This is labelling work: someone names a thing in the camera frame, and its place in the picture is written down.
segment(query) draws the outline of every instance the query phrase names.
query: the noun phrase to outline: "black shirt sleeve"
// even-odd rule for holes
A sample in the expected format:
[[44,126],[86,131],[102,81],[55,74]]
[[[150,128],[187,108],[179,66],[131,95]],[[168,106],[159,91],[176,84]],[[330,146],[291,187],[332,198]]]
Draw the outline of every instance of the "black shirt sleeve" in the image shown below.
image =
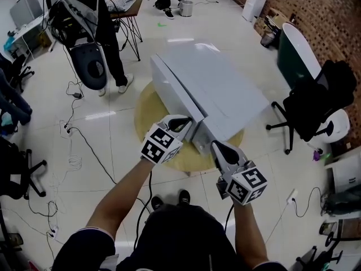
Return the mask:
[[109,234],[85,228],[73,234],[60,249],[52,271],[98,271],[105,258],[114,254],[114,241]]
[[287,269],[278,262],[270,261],[259,264],[253,268],[253,271],[287,271]]

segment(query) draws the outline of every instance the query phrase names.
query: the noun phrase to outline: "metal bucket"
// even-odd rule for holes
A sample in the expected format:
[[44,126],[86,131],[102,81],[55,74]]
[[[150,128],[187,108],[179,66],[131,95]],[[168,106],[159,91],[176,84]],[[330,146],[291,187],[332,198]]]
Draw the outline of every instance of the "metal bucket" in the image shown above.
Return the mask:
[[189,0],[182,0],[179,3],[179,14],[183,17],[192,16],[193,2]]

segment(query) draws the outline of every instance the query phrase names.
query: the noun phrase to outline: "yellow round mat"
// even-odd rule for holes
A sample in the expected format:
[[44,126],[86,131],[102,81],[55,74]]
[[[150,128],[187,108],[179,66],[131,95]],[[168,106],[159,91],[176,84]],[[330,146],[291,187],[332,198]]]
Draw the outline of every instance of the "yellow round mat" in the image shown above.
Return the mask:
[[[151,126],[168,114],[162,100],[154,89],[153,83],[150,82],[141,92],[135,107],[134,124],[139,140],[143,142]],[[235,134],[228,142],[234,146],[239,146],[242,138],[243,130]],[[183,141],[183,147],[177,155],[164,164],[183,172],[199,172],[215,167],[211,154],[201,156],[196,147],[186,141]]]

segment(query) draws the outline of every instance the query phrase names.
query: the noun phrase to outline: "white shoe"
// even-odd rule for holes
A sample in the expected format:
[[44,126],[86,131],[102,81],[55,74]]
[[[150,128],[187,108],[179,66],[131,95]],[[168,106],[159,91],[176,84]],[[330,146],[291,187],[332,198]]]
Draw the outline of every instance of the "white shoe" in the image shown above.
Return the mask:
[[118,88],[118,92],[119,93],[124,93],[126,92],[126,90],[128,89],[129,85],[133,82],[134,80],[134,76],[132,73],[129,73],[127,74],[126,76],[126,79],[128,80],[128,83],[126,85],[122,85],[122,86],[119,86]]
[[98,90],[98,96],[102,97],[105,94],[105,88]]

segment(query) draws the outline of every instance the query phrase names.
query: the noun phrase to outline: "bathtub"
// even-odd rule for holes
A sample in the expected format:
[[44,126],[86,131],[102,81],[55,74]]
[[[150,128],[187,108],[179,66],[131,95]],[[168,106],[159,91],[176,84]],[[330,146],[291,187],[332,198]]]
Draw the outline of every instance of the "bathtub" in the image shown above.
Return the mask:
[[316,79],[321,71],[306,38],[289,23],[282,26],[277,65],[291,88],[299,79],[310,76]]

